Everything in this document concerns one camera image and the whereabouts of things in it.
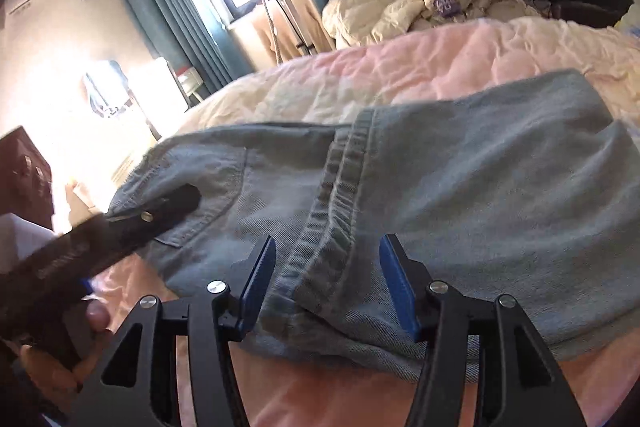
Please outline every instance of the finger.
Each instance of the finger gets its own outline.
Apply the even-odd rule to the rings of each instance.
[[[31,346],[20,348],[20,362],[43,396],[62,412],[68,412],[78,395],[78,382],[71,371],[49,353]]]
[[[98,300],[92,300],[86,307],[86,318],[92,330],[100,333],[109,326],[111,316],[107,307]]]
[[[104,330],[102,333],[96,335],[94,347],[92,347],[91,352],[74,368],[73,376],[76,382],[84,383],[89,377],[112,337],[113,333],[111,333],[110,330]]]

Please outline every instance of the pink quilt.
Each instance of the pink quilt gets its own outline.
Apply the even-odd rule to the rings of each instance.
[[[523,18],[415,32],[368,48],[305,57],[244,77],[188,113],[180,133],[249,121],[349,122],[367,105],[445,100],[564,68],[585,74],[615,118],[640,124],[640,40],[612,28]],[[117,326],[140,297],[172,298],[131,256],[96,280]],[[178,346],[183,425],[193,426],[186,346]],[[366,369],[263,359],[232,346],[253,427],[402,426],[414,384]],[[640,329],[563,362],[590,427],[602,425],[640,375]],[[470,426],[467,386],[461,426]]]

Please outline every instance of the metal pin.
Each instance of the metal pin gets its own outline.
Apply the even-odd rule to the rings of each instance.
[[[158,302],[153,295],[145,295],[142,299],[140,299],[140,307],[148,310],[149,308],[153,308]]]
[[[449,291],[449,285],[444,281],[433,281],[429,289],[434,293],[446,293]]]
[[[209,293],[222,293],[226,289],[226,284],[222,281],[212,281],[207,284],[207,291]]]
[[[500,302],[500,306],[505,308],[515,308],[518,303],[511,295],[500,295],[498,302]]]

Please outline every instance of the person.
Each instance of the person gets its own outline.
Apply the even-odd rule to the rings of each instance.
[[[89,303],[86,318],[95,331],[95,342],[89,355],[73,370],[64,367],[49,353],[33,346],[20,348],[20,363],[42,395],[60,409],[69,414],[73,401],[78,396],[82,383],[91,374],[113,333],[108,330],[111,317],[109,311],[98,300]]]

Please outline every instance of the pink bedsheet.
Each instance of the pink bedsheet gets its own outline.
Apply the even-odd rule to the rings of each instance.
[[[416,32],[369,48],[300,58],[238,80],[189,113],[180,132],[213,125],[353,120],[367,105],[443,100],[547,71],[576,68],[616,118],[640,121],[640,41],[613,29],[518,19],[478,21]],[[132,256],[97,279],[114,324],[147,293],[171,293]],[[185,354],[185,346],[180,346]],[[404,425],[414,384],[366,369],[264,359],[232,346],[242,399],[253,427]],[[640,330],[562,363],[590,427],[602,425],[640,375]],[[183,425],[191,426],[188,373],[178,362]],[[462,426],[473,421],[467,386]]]

